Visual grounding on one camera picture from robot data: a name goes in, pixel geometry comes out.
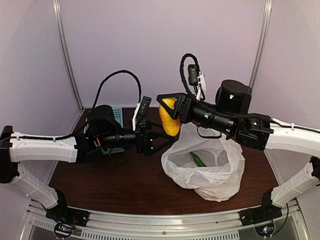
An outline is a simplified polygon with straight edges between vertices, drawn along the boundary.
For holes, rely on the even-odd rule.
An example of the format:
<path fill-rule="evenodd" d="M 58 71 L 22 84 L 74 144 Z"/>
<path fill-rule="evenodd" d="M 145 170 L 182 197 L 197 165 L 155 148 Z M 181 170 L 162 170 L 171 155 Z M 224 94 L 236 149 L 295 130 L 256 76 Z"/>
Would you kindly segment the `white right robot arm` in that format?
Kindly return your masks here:
<path fill-rule="evenodd" d="M 320 131 L 286 123 L 268 115 L 249 113 L 252 89 L 243 83 L 223 80 L 210 104 L 200 96 L 187 93 L 159 94 L 160 107 L 169 115 L 169 122 L 178 124 L 196 122 L 219 135 L 207 139 L 234 139 L 240 145 L 254 150 L 287 150 L 308 154 L 310 161 L 305 167 L 282 185 L 268 191 L 264 204 L 256 210 L 259 220 L 268 220 L 276 208 L 284 207 L 291 199 L 320 183 Z"/>

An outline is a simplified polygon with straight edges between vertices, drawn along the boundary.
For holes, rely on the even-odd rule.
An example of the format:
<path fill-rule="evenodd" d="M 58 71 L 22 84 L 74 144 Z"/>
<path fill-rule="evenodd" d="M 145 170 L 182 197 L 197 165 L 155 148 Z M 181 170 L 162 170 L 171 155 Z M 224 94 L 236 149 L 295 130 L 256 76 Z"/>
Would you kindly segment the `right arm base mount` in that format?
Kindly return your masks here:
<path fill-rule="evenodd" d="M 263 194 L 259 207 L 252 207 L 238 212 L 242 226 L 255 225 L 271 221 L 282 216 L 282 208 L 272 204 L 272 190 Z"/>

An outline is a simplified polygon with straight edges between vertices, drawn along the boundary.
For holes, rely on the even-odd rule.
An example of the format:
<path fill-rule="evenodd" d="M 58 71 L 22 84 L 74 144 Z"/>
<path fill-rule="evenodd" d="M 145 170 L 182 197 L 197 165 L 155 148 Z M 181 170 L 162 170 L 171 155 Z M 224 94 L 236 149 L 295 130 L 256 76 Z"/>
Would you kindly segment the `white plastic bag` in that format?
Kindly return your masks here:
<path fill-rule="evenodd" d="M 203 199 L 222 202 L 240 190 L 245 170 L 242 147 L 213 129 L 183 124 L 178 140 L 161 156 L 165 174 Z"/>

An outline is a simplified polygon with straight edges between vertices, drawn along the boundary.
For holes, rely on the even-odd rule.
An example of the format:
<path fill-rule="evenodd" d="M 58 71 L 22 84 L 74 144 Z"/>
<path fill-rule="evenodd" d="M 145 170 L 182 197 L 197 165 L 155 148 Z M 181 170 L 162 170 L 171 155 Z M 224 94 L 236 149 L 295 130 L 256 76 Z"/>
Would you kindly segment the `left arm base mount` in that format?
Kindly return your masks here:
<path fill-rule="evenodd" d="M 56 223 L 86 227 L 90 213 L 86 210 L 68 207 L 63 192 L 58 189 L 55 192 L 57 193 L 57 205 L 53 208 L 44 208 L 46 217 Z"/>

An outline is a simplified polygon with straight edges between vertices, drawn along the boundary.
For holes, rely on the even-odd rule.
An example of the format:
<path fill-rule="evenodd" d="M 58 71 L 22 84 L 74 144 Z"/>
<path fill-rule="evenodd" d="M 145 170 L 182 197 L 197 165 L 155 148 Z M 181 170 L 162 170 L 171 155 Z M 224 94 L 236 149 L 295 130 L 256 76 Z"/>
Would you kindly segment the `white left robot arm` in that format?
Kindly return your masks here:
<path fill-rule="evenodd" d="M 0 135 L 0 182 L 11 184 L 26 196 L 38 201 L 61 222 L 72 218 L 64 194 L 51 188 L 32 175 L 23 161 L 59 161 L 86 164 L 103 156 L 107 150 L 136 148 L 137 153 L 151 156 L 174 142 L 162 126 L 144 117 L 146 105 L 134 111 L 131 127 L 122 127 L 109 105 L 93 108 L 83 133 L 65 136 L 25 135 L 6 125 Z"/>

